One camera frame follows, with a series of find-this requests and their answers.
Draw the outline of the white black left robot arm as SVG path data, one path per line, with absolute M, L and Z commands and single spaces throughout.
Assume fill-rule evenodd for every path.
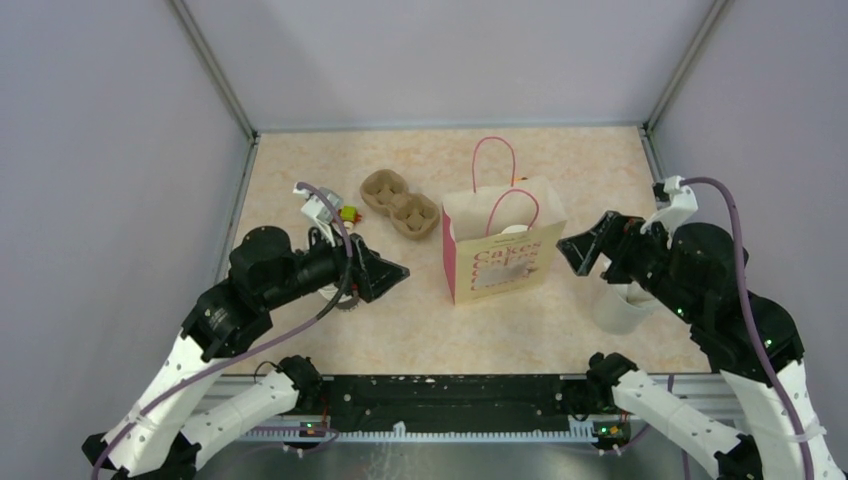
M 372 302 L 410 274 L 359 235 L 325 240 L 309 232 L 295 250 L 277 227 L 250 231 L 230 255 L 227 277 L 197 300 L 162 368 L 130 412 L 82 449 L 95 471 L 117 479 L 190 479 L 218 452 L 271 417 L 319 404 L 322 379 L 311 360 L 282 359 L 256 385 L 205 412 L 197 405 L 230 366 L 267 350 L 272 312 L 334 285 Z

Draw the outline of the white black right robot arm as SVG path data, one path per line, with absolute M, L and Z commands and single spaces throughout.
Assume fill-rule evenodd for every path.
M 606 283 L 637 285 L 683 321 L 734 393 L 747 430 L 691 407 L 619 353 L 590 358 L 578 409 L 635 415 L 714 479 L 843 479 L 809 397 L 796 324 L 781 305 L 748 289 L 738 208 L 723 183 L 706 179 L 725 201 L 730 228 L 693 220 L 699 184 L 697 177 L 667 178 L 654 185 L 651 217 L 608 211 L 557 247 L 577 276 L 605 258 Z

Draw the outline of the pink paper gift bag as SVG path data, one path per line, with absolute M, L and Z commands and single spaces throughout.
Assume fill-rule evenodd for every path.
M 487 141 L 504 144 L 510 153 L 505 185 L 478 183 L 476 163 Z M 544 176 L 519 178 L 515 151 L 499 136 L 477 142 L 471 188 L 444 195 L 441 216 L 443 269 L 456 306 L 542 284 L 567 222 L 563 202 L 550 181 Z M 501 234 L 518 224 L 529 230 Z

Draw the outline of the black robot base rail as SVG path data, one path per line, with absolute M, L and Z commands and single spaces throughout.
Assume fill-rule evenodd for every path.
M 582 375 L 336 375 L 289 415 L 344 433 L 564 432 L 627 415 Z

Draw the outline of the white plastic cup lid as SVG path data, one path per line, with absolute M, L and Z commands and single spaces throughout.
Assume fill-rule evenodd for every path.
M 505 234 L 516 234 L 516 233 L 526 232 L 526 231 L 528 231 L 528 230 L 529 230 L 529 227 L 528 227 L 527 225 L 522 225 L 522 224 L 518 224 L 518 225 L 511 225 L 511 226 L 508 226 L 508 227 L 506 227 L 505 229 L 503 229 L 503 230 L 501 231 L 501 234 L 502 234 L 502 235 L 505 235 Z

